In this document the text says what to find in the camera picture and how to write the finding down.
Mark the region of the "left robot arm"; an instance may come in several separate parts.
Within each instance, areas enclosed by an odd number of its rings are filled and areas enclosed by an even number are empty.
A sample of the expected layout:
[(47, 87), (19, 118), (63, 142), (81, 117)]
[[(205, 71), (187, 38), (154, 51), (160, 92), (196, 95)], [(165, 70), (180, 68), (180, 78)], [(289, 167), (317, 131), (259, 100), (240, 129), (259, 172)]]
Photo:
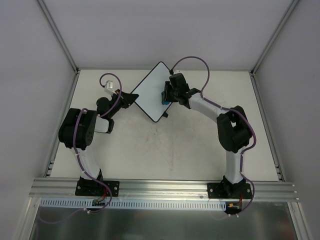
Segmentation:
[(59, 128), (58, 139), (74, 155), (80, 168), (80, 180), (88, 181), (87, 189), (93, 195), (104, 191), (102, 171), (90, 149), (95, 133), (110, 134), (114, 128), (113, 116), (127, 109), (139, 97), (136, 93), (116, 90), (111, 99), (101, 97), (96, 110), (70, 108)]

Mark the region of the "blue whiteboard eraser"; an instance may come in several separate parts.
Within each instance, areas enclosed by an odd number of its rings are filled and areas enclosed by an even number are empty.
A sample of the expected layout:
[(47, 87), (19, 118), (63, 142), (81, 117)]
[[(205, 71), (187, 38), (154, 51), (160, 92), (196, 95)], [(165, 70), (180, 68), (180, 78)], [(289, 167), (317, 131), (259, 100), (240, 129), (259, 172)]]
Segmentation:
[(166, 101), (166, 94), (164, 91), (161, 93), (161, 104), (162, 105), (169, 105), (170, 104), (169, 101)]

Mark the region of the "white whiteboard black frame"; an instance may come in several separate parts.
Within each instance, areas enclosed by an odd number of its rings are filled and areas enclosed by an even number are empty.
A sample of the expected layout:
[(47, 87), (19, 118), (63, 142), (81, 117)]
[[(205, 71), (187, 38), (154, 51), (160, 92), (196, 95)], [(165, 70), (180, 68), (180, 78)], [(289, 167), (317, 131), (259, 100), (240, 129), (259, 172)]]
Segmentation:
[(154, 123), (157, 123), (162, 118), (162, 114), (171, 106), (171, 103), (162, 105), (162, 92), (164, 92), (165, 82), (169, 80), (169, 76), (169, 68), (160, 61), (131, 92), (139, 95), (135, 104)]

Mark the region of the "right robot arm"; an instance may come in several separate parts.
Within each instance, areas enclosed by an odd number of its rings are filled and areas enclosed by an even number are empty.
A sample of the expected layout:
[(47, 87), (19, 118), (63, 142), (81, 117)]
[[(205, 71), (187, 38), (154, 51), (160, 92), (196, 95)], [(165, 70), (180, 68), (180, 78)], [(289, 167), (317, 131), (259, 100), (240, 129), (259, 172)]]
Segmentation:
[(217, 125), (218, 140), (226, 151), (226, 170), (213, 192), (223, 198), (235, 198), (246, 184), (243, 175), (243, 153), (253, 137), (243, 108), (226, 108), (206, 99), (196, 88), (189, 88), (182, 73), (169, 72), (161, 94), (162, 104), (179, 103), (199, 112)]

